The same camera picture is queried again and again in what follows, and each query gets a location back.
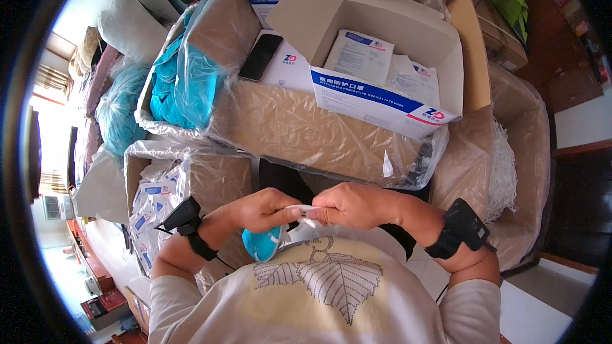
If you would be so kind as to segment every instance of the green bag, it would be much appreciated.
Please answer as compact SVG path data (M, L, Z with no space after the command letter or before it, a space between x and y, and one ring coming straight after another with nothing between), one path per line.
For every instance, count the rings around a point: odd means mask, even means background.
M524 0L487 0L504 17L518 39L527 46L527 14L529 7Z

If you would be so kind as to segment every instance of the person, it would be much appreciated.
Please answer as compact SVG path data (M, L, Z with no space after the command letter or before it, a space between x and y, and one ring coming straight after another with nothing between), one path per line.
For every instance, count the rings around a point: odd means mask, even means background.
M284 208L299 203L264 189L211 212L198 233L218 250L238 228L261 233L296 221L300 212ZM310 219L335 235L293 239L269 262L239 268L204 296L194 275L205 259L186 237L172 235L153 263L149 343L499 342L499 263L489 248L473 252L462 243L449 259L436 259L451 273L437 305L398 259L390 235L367 242L368 234L386 234L379 225L395 224L431 246L444 228L443 210L356 183L327 189L312 204L320 208Z

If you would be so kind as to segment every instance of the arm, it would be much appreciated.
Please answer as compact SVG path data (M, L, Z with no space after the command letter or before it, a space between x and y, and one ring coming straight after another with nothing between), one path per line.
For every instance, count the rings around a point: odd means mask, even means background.
M310 218L324 224L333 223L361 230L382 224L401 226L422 247L438 240L444 228L443 210L411 195L356 183L343 183L322 192L313 200ZM435 259L451 273L449 287L464 280L484 279L499 286L499 262L495 253L485 247L471 251L462 243L447 260Z
M299 203L277 189L264 189L211 212L202 219L198 233L212 250L218 250L238 228L262 233L294 222L300 217L300 211L282 209ZM205 264L206 260L192 251L187 237L173 234L153 261L151 279L173 275L195 284L193 276Z

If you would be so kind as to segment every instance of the smartphone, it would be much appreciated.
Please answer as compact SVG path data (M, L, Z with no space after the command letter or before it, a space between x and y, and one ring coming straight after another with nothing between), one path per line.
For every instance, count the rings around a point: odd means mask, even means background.
M247 61L242 65L238 76L254 82L261 81L268 64L274 58L282 42L282 36L269 33L262 34L255 43L255 47L251 50L249 57L247 57Z

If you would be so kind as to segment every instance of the white t-shirt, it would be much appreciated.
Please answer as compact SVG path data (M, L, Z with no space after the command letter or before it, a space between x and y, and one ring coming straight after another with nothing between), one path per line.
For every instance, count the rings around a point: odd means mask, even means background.
M393 257L331 236L244 266L204 297L186 279L159 277L150 302L150 344L499 343L493 283L459 283L438 306Z

